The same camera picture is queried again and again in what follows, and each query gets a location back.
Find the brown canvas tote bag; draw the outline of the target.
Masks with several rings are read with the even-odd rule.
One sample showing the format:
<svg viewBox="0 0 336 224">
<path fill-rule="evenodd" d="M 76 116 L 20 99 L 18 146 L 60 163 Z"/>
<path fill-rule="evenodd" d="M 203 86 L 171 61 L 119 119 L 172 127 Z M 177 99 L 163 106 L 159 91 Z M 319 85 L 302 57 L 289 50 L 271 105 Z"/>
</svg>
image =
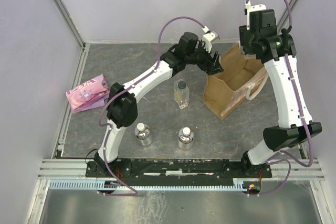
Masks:
<svg viewBox="0 0 336 224">
<path fill-rule="evenodd" d="M 268 80 L 255 55 L 242 55 L 235 44 L 220 59 L 224 71 L 207 77 L 202 101 L 221 120 L 244 100 L 253 100 Z"/>
</svg>

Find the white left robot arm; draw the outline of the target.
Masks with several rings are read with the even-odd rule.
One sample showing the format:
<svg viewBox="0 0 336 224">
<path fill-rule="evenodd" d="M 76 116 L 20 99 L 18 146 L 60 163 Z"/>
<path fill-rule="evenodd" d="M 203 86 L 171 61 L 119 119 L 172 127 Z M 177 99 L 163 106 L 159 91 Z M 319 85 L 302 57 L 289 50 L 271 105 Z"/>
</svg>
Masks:
<svg viewBox="0 0 336 224">
<path fill-rule="evenodd" d="M 179 42 L 163 53 L 151 68 L 125 83 L 114 83 L 110 88 L 107 102 L 107 130 L 103 143 L 94 156 L 98 172 L 104 177 L 116 171 L 113 162 L 118 157 L 118 149 L 128 126 L 138 117 L 137 103 L 160 83 L 183 71 L 186 65 L 197 65 L 207 75 L 223 72 L 217 51 L 212 52 L 217 33 L 208 31 L 202 38 L 185 32 Z"/>
</svg>

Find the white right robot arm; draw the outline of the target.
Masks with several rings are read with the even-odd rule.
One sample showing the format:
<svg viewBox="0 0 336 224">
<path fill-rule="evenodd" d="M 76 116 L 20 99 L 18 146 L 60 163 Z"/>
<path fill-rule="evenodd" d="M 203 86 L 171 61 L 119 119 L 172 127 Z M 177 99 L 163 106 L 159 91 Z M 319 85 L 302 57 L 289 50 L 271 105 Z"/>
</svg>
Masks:
<svg viewBox="0 0 336 224">
<path fill-rule="evenodd" d="M 305 104 L 297 74 L 296 48 L 291 29 L 277 32 L 275 12 L 263 6 L 245 9 L 247 23 L 239 27 L 239 38 L 244 55 L 255 55 L 264 65 L 270 78 L 277 108 L 278 125 L 265 128 L 263 140 L 246 151 L 240 171 L 246 177 L 259 172 L 259 165 L 322 132 Z"/>
</svg>

